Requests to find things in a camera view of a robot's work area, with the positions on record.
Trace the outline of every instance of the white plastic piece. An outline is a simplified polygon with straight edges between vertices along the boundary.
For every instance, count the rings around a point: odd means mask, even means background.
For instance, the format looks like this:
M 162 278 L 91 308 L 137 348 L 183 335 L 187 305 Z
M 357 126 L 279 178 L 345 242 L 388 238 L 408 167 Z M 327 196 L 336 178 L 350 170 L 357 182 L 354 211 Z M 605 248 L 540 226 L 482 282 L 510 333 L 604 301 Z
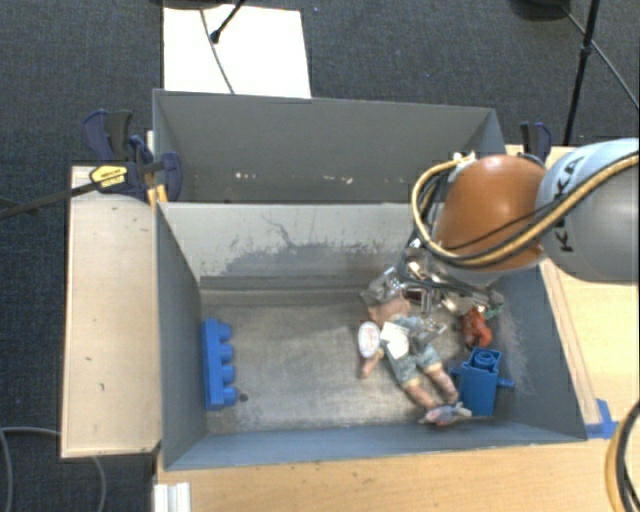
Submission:
M 191 484 L 181 482 L 175 486 L 153 486 L 154 512 L 191 512 Z
M 380 338 L 388 343 L 387 349 L 394 359 L 409 353 L 409 329 L 391 322 L 385 322 Z

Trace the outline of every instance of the white paper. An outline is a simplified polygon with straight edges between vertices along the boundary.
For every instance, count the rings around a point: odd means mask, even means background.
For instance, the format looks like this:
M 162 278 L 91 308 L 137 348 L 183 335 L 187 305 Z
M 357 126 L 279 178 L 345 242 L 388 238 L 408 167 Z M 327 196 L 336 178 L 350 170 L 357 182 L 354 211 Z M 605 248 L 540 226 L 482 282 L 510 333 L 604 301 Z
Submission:
M 229 93 L 208 34 L 233 6 L 164 9 L 164 88 Z M 298 11 L 242 7 L 216 44 L 218 58 L 236 94 L 310 98 L 307 57 Z

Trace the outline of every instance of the small toy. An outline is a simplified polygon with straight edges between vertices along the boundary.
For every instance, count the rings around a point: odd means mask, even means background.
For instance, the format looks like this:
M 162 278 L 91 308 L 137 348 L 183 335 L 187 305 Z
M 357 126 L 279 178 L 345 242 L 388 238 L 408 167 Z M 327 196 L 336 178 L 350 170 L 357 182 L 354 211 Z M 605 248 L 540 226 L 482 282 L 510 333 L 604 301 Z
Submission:
M 485 348 L 493 339 L 491 329 L 487 327 L 486 320 L 477 306 L 472 307 L 460 318 L 462 324 L 462 334 L 464 344 L 472 349 L 473 347 Z
M 233 347 L 225 343 L 231 338 L 228 324 L 209 318 L 202 324 L 202 359 L 204 364 L 205 405 L 208 411 L 235 405 L 238 392 L 229 386 L 235 380 L 232 365 Z
M 443 370 L 442 361 L 431 341 L 442 333 L 442 329 L 426 324 L 420 316 L 410 315 L 411 304 L 403 296 L 403 284 L 397 279 L 395 269 L 387 270 L 374 279 L 361 296 L 369 309 L 372 322 L 381 329 L 380 346 L 365 361 L 360 369 L 360 378 L 369 376 L 371 371 L 387 356 L 393 373 L 405 392 L 428 412 L 423 420 L 439 425 L 447 425 L 465 415 L 465 412 L 440 409 L 440 404 L 422 386 L 420 369 L 444 395 L 445 405 L 454 406 L 458 402 L 458 391 L 451 377 Z
M 469 359 L 450 373 L 458 378 L 460 398 L 474 416 L 492 416 L 498 387 L 513 389 L 512 380 L 498 377 L 502 352 L 475 347 Z

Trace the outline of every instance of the blue toy block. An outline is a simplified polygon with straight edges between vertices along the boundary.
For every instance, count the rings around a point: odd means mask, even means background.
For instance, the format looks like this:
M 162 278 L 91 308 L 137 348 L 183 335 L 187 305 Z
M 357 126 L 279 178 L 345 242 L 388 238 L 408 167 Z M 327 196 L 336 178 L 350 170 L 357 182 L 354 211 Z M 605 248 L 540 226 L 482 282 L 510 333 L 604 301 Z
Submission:
M 498 387 L 513 388 L 515 384 L 498 377 L 502 352 L 475 347 L 469 360 L 449 373 L 458 377 L 460 400 L 474 416 L 492 416 Z
M 231 338 L 228 324 L 209 318 L 202 324 L 202 359 L 204 364 L 205 406 L 208 411 L 235 405 L 238 392 L 229 386 L 235 370 L 226 364 L 233 358 L 233 347 L 225 343 Z

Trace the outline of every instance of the action figure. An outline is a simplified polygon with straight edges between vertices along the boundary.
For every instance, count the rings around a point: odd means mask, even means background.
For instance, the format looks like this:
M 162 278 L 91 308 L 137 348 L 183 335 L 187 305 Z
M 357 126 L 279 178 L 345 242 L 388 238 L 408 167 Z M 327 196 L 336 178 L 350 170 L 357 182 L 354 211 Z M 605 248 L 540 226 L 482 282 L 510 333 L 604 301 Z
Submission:
M 442 330 L 429 329 L 420 316 L 411 315 L 411 303 L 403 296 L 402 285 L 395 279 L 393 269 L 373 280 L 361 295 L 371 320 L 381 332 L 380 347 L 365 359 L 359 377 L 367 378 L 386 356 L 400 386 L 427 410 L 421 423 L 444 426 L 470 416 L 470 411 L 461 404 L 456 405 L 458 391 L 431 344 Z M 422 386 L 419 370 L 440 388 L 444 405 Z
M 460 323 L 467 348 L 486 348 L 493 340 L 493 333 L 486 324 L 485 315 L 477 306 L 462 315 Z

